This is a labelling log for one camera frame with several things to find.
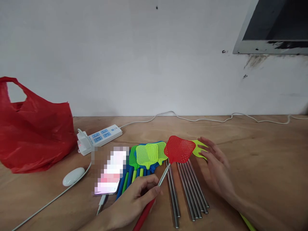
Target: hand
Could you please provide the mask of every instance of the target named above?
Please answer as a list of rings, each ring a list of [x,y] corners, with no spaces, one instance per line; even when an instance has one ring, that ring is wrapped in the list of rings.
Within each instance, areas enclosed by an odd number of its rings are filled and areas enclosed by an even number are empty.
[[[206,183],[212,190],[228,201],[228,199],[235,196],[234,182],[229,172],[229,161],[214,142],[204,137],[200,137],[198,140],[207,146],[198,145],[199,148],[206,151],[199,152],[208,161],[210,178],[205,179]]]
[[[155,174],[136,178],[119,199],[103,211],[113,214],[109,228],[124,227],[140,215],[144,207],[159,194],[158,183]]]

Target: white wall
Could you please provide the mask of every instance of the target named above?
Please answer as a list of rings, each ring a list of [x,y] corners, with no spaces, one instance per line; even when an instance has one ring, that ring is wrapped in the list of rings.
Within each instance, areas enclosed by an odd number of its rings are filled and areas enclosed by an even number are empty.
[[[306,112],[307,57],[270,56],[244,69],[249,57],[232,54],[249,4],[4,0],[0,75],[68,101],[74,116]],[[10,95],[21,98],[15,88]]]

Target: metal rod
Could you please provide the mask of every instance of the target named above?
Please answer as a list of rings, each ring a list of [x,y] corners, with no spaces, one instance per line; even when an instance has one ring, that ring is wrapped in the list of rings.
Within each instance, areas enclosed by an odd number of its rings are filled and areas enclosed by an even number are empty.
[[[195,205],[194,202],[193,202],[192,194],[191,194],[191,192],[190,192],[190,189],[188,188],[188,183],[187,183],[186,176],[185,176],[185,174],[184,174],[183,165],[182,165],[182,164],[179,164],[179,165],[180,165],[180,169],[181,169],[182,176],[183,176],[183,179],[184,179],[184,184],[185,184],[186,189],[187,189],[187,192],[188,192],[189,201],[190,201],[190,204],[191,204],[191,206],[192,206],[193,216],[194,216],[195,219],[198,219],[199,216],[198,216],[198,214],[197,214],[196,205]]]
[[[193,180],[192,180],[192,176],[190,175],[190,172],[188,170],[188,166],[187,166],[187,163],[184,163],[184,167],[186,169],[186,173],[188,175],[188,178],[189,178],[189,181],[190,181],[190,185],[193,189],[193,196],[195,196],[196,198],[196,201],[198,203],[198,207],[199,207],[199,212],[204,212],[203,208],[202,208],[202,204],[201,204],[201,201],[200,201],[200,198],[198,196],[198,193],[197,193],[197,190],[195,188],[195,185],[193,184]]]
[[[163,180],[164,180],[164,178],[166,177],[166,174],[167,174],[167,172],[168,172],[168,169],[170,168],[170,163],[167,165],[167,167],[166,167],[166,169],[164,170],[164,173],[163,173],[163,175],[161,176],[161,178],[160,178],[160,180],[159,180],[159,182],[158,182],[158,186],[160,187],[161,186],[161,184],[162,184],[162,182],[163,182]]]
[[[195,187],[195,189],[196,189],[196,191],[197,191],[197,193],[198,193],[200,202],[201,202],[201,204],[202,204],[202,208],[203,208],[203,211],[202,211],[202,212],[205,212],[205,214],[208,214],[209,212],[208,212],[208,210],[206,209],[206,204],[205,204],[205,202],[204,202],[204,200],[203,200],[203,197],[202,197],[202,195],[201,195],[200,188],[197,186],[197,181],[196,181],[195,175],[193,174],[192,166],[191,166],[190,164],[187,164],[187,167],[188,167],[188,170],[189,170],[189,172],[190,172],[190,175],[192,176],[192,179],[193,179],[192,181],[193,181],[194,187]]]
[[[177,220],[177,213],[176,213],[176,207],[175,207],[175,199],[174,199],[174,194],[173,194],[173,190],[172,190],[170,172],[168,171],[167,174],[168,174],[168,181],[169,181],[169,188],[170,188],[170,194],[171,194],[171,201],[172,201],[172,208],[173,208],[175,227],[179,228],[179,222]]]
[[[187,185],[188,191],[190,192],[190,198],[191,198],[191,202],[192,202],[192,205],[193,205],[192,207],[194,208],[195,218],[198,219],[199,217],[202,217],[201,212],[200,212],[200,209],[198,208],[198,203],[197,203],[196,197],[193,193],[192,186],[189,182],[188,175],[186,173],[184,164],[181,164],[181,166],[182,166],[182,171],[184,173],[184,178],[186,180],[186,185]]]
[[[189,196],[188,196],[186,184],[184,183],[183,173],[182,173],[182,170],[181,170],[181,168],[180,168],[180,164],[179,164],[179,163],[177,163],[177,167],[178,167],[178,169],[179,169],[179,173],[180,173],[180,177],[181,177],[181,180],[182,180],[182,185],[183,185],[183,188],[184,188],[184,191],[185,191],[186,200],[187,200],[188,208],[189,208],[189,211],[190,211],[190,215],[191,215],[191,217],[192,217],[192,221],[196,221],[195,215],[194,215],[193,209],[192,209],[192,204],[191,204],[190,199],[189,199]]]
[[[170,172],[171,185],[172,185],[172,190],[173,190],[173,195],[174,195],[176,214],[177,214],[177,217],[181,217],[179,203],[178,203],[178,200],[177,200],[177,194],[176,194],[176,190],[175,190],[175,187],[174,187],[173,172],[172,172],[171,167],[169,168],[169,172]]]
[[[196,178],[196,180],[197,180],[197,185],[198,185],[198,187],[199,187],[199,189],[200,189],[200,191],[201,191],[201,195],[202,195],[202,198],[203,198],[203,200],[204,200],[204,203],[205,203],[206,207],[209,208],[210,206],[209,206],[208,202],[206,201],[205,195],[204,195],[204,193],[203,193],[203,191],[202,191],[202,189],[201,189],[200,182],[199,182],[198,177],[197,177],[197,175],[196,175],[196,172],[195,172],[195,170],[194,170],[194,168],[193,168],[193,165],[192,165],[192,163],[190,162],[190,159],[188,159],[188,163],[190,164],[190,166],[191,166],[191,168],[192,168],[192,170],[193,170],[192,172],[193,172],[193,174],[195,175],[195,178]]]

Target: cable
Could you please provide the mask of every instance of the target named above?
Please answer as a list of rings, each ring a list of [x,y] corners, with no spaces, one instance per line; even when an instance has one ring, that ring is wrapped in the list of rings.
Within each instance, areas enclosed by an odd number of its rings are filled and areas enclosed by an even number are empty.
[[[102,197],[99,201],[99,204],[98,204],[98,210],[97,210],[96,215],[98,215],[100,213],[100,210],[102,209],[102,207],[104,205],[105,199],[106,199],[106,195],[102,195]]]
[[[83,136],[86,136],[80,129],[78,129],[79,133],[82,133]],[[89,171],[91,167],[91,162],[89,164],[88,169],[84,172],[84,174],[76,181],[74,182],[71,186],[69,186],[67,189],[65,189],[61,194],[59,194],[57,197],[55,197],[52,201],[50,201],[49,203],[47,203],[46,205],[44,205],[40,210],[38,210],[37,212],[35,212],[34,214],[32,214],[30,217],[28,217],[26,220],[24,220],[22,223],[20,223],[18,226],[16,226],[14,229],[12,229],[12,231],[16,231],[17,229],[19,229],[21,226],[23,226],[26,222],[28,222],[32,217],[34,217],[35,215],[37,215],[40,211],[42,211],[44,208],[46,208],[47,206],[49,206],[52,202],[54,202],[56,199],[58,199],[60,196],[62,196],[64,193],[66,193],[68,190],[70,190],[71,187],[73,187],[78,181],[80,181],[84,175],[86,175],[86,173]]]
[[[296,117],[294,117],[294,116],[292,116],[292,115],[288,115],[288,117],[287,117],[287,118],[288,118],[288,121],[285,122],[285,123],[280,123],[280,122],[275,122],[275,121],[270,121],[270,120],[260,120],[260,121],[258,121],[258,120],[256,120],[255,118],[253,118],[253,117],[251,117],[251,116],[249,116],[249,115],[246,115],[246,114],[243,114],[243,113],[239,113],[239,112],[232,113],[232,114],[231,114],[231,117],[228,118],[228,119],[225,119],[224,121],[220,121],[220,120],[211,120],[211,119],[203,119],[203,118],[202,118],[202,119],[197,119],[197,120],[190,120],[190,119],[185,119],[185,118],[179,117],[177,114],[175,114],[174,111],[168,111],[168,112],[164,112],[164,113],[159,113],[159,114],[157,114],[156,116],[159,116],[159,115],[162,115],[162,114],[167,114],[167,113],[169,113],[169,112],[172,112],[176,117],[178,117],[178,118],[180,118],[180,119],[187,120],[187,121],[191,121],[191,122],[196,122],[196,121],[199,121],[199,120],[208,120],[208,121],[214,121],[214,122],[224,123],[224,122],[226,122],[226,121],[232,119],[234,114],[240,114],[240,115],[243,115],[243,116],[248,116],[249,118],[252,118],[253,120],[255,120],[257,123],[261,123],[261,122],[270,122],[270,123],[275,123],[275,124],[288,124],[288,123],[290,122],[290,120],[291,120],[291,119],[290,119],[291,117],[294,118],[294,119],[300,119],[300,120],[306,120],[306,119],[308,119],[308,118],[296,118]],[[127,125],[134,124],[134,123],[147,123],[147,122],[151,122],[156,116],[154,116],[151,120],[148,120],[148,121],[136,121],[136,122],[131,122],[131,123],[125,124],[125,125],[121,126],[120,128],[126,127]]]

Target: red plastic bag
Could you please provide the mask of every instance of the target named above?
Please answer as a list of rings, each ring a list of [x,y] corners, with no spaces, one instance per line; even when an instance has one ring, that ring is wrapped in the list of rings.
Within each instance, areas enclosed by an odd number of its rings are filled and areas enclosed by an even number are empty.
[[[7,82],[27,98],[11,103]],[[13,173],[45,171],[77,145],[69,104],[51,103],[16,78],[0,78],[0,161]]]

